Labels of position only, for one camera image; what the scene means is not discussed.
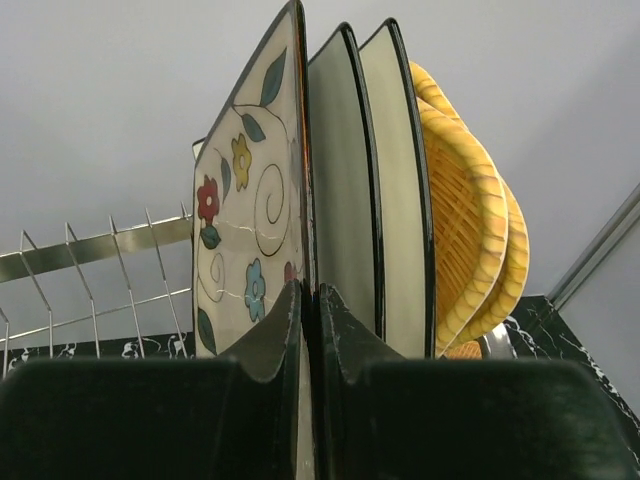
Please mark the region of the grey square plate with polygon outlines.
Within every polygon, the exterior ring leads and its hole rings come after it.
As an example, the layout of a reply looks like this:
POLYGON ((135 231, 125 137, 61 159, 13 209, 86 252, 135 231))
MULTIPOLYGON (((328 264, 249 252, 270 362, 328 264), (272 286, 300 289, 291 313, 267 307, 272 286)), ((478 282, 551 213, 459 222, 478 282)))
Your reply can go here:
POLYGON ((318 280, 384 335, 384 260, 378 162, 363 66, 341 23, 308 66, 318 280))

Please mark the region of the right aluminium frame post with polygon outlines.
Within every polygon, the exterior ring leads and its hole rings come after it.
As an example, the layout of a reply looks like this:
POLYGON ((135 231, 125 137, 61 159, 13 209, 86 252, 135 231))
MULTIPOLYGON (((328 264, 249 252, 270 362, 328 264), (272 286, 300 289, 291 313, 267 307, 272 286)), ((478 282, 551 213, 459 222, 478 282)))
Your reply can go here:
POLYGON ((571 300, 639 222, 639 195, 637 184, 547 295, 557 310, 571 300))

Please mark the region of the black marble pattern mat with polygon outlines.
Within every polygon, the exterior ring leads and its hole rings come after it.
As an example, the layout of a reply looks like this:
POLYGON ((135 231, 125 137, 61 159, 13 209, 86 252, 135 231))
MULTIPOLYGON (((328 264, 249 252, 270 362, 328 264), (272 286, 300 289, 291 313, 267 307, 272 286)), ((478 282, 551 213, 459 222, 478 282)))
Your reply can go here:
MULTIPOLYGON (((571 360, 587 369, 614 406, 629 443, 639 445, 639 418, 546 297, 524 297, 504 325, 517 358, 571 360)), ((178 340, 175 333, 143 337, 146 357, 184 358, 182 343, 187 348, 187 355, 193 356, 193 332, 183 333, 183 339, 178 340)), ((95 353, 95 343, 91 341, 67 342, 53 347, 54 358, 94 357, 95 353)), ((101 357, 129 359, 140 357, 139 353, 137 338, 101 341, 101 357)), ((11 371, 29 360, 49 358, 49 347, 11 347, 6 356, 7 369, 11 371)))

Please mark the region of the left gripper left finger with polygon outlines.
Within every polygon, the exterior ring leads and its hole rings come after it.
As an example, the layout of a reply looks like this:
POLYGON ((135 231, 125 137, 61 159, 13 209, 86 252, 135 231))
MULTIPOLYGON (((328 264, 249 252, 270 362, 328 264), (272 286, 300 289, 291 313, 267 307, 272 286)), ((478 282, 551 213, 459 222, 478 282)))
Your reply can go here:
POLYGON ((302 292, 211 359, 40 360, 1 385, 5 479, 291 479, 302 292))

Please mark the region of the steel two-tier dish rack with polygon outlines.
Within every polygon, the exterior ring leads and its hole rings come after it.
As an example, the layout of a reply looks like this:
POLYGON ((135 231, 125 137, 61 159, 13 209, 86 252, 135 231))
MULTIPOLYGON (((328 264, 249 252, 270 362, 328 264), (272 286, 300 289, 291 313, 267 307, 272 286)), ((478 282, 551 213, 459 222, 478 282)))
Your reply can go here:
POLYGON ((33 359, 213 358, 228 349, 188 305, 191 215, 1 257, 1 374, 33 359))

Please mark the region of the woven orange rattan plate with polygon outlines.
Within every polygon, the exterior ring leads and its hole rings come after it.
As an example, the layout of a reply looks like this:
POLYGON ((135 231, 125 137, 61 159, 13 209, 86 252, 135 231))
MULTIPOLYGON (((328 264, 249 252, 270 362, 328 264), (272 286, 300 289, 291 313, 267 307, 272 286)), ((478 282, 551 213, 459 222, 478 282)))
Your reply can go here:
POLYGON ((449 360, 482 360, 483 353, 480 343, 473 340, 446 350, 444 357, 449 360))

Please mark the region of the woven yellow basket plate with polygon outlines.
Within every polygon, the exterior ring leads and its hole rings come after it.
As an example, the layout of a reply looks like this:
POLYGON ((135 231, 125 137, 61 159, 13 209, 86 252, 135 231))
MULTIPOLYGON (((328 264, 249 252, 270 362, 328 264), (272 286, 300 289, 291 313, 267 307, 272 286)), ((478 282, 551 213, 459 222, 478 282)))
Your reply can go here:
MULTIPOLYGON (((409 66, 416 100, 426 101, 467 128, 473 135, 435 79, 417 63, 411 62, 409 66)), ((514 310, 526 285, 530 265, 530 242, 526 222, 516 197, 498 169, 497 172, 504 187, 508 209, 506 256, 493 290, 451 348, 476 340, 502 323, 514 310)))
POLYGON ((491 293, 506 256, 504 187, 486 149, 426 101, 417 101, 431 195, 436 346, 442 356, 491 293))

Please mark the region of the cream square plate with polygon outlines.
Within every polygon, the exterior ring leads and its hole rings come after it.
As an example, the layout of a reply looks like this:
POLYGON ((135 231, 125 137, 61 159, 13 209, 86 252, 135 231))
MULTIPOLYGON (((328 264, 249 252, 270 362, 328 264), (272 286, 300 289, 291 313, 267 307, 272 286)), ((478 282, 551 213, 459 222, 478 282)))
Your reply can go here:
POLYGON ((435 349, 435 249, 426 148, 398 22, 386 19, 359 54, 377 148, 384 339, 406 358, 430 358, 435 349))

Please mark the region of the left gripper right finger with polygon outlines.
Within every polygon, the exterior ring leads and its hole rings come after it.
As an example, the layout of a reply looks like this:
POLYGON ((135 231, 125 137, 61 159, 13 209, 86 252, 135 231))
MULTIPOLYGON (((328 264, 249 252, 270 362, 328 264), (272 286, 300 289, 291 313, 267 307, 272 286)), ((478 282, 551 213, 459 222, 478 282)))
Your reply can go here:
POLYGON ((330 479, 635 479, 613 409, 562 360, 406 359, 319 293, 330 479))

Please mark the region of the rear woven yellow basket plate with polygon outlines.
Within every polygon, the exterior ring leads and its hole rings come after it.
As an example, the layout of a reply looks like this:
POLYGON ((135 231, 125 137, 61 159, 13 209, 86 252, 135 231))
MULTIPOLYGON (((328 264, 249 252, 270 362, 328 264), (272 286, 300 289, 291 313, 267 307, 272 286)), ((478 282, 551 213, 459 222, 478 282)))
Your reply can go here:
MULTIPOLYGON (((467 128, 473 135, 435 79, 417 63, 411 62, 409 66, 416 100, 426 101, 467 128)), ((516 197, 498 169, 497 172, 504 187, 508 209, 506 256, 493 290, 451 348, 476 340, 502 323, 514 310, 526 285, 530 265, 530 242, 526 222, 516 197)))

